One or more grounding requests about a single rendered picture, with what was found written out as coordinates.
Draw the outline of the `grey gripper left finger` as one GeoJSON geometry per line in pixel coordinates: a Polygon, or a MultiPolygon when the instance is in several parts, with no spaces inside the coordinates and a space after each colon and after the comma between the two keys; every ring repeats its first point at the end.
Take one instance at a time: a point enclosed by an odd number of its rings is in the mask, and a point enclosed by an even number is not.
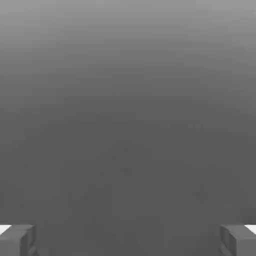
{"type": "Polygon", "coordinates": [[[38,256],[37,227],[0,224],[0,256],[38,256]]]}

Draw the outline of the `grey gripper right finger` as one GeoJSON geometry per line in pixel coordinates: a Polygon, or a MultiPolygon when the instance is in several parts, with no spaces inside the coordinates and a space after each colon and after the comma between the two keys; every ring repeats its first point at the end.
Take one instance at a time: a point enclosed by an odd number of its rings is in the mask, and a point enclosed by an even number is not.
{"type": "Polygon", "coordinates": [[[221,225],[220,256],[256,256],[256,224],[221,225]]]}

